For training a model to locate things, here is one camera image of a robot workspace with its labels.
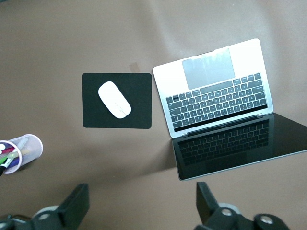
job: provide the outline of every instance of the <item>mesh pen holder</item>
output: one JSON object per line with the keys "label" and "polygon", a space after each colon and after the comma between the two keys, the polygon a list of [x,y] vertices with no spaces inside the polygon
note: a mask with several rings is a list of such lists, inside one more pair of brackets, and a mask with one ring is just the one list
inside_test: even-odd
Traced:
{"label": "mesh pen holder", "polygon": [[[4,171],[5,174],[14,173],[21,166],[37,159],[43,153],[43,143],[41,140],[32,134],[25,134],[21,137],[11,140],[0,140],[0,144],[13,147],[14,151],[18,152],[18,157],[15,158],[11,165]],[[6,157],[7,154],[0,154],[0,159]]]}

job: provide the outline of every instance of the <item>computer mouse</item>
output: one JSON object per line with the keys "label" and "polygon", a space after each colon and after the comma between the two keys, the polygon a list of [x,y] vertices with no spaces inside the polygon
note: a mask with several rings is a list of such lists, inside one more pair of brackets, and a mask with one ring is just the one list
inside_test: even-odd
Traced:
{"label": "computer mouse", "polygon": [[107,81],[100,86],[98,94],[114,117],[123,119],[130,114],[130,104],[112,81]]}

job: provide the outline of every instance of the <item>mouse pad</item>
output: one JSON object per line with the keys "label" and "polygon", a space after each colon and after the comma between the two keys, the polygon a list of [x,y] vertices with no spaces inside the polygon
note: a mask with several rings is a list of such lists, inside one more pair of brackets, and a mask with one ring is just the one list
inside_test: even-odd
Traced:
{"label": "mouse pad", "polygon": [[[114,117],[98,95],[112,81],[131,106],[123,119]],[[85,128],[150,128],[152,126],[152,76],[150,73],[84,73],[82,75],[83,126]]]}

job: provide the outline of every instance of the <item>silver laptop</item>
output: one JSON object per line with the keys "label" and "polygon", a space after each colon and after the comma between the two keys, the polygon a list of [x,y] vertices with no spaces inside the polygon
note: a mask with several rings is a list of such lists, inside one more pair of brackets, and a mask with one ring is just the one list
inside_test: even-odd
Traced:
{"label": "silver laptop", "polygon": [[273,112],[258,39],[160,65],[153,73],[172,138]]}

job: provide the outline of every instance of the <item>table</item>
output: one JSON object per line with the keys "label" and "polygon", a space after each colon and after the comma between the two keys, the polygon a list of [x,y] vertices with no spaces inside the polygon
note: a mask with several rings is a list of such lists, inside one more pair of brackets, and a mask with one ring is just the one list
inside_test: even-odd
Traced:
{"label": "table", "polygon": [[0,215],[34,215],[79,183],[91,207],[79,229],[190,230],[196,182],[252,218],[307,226],[307,154],[181,182],[153,80],[150,129],[82,126],[81,75],[153,67],[259,38],[274,110],[307,125],[307,2],[54,0],[0,3],[1,139],[37,135],[43,155],[1,177]]}

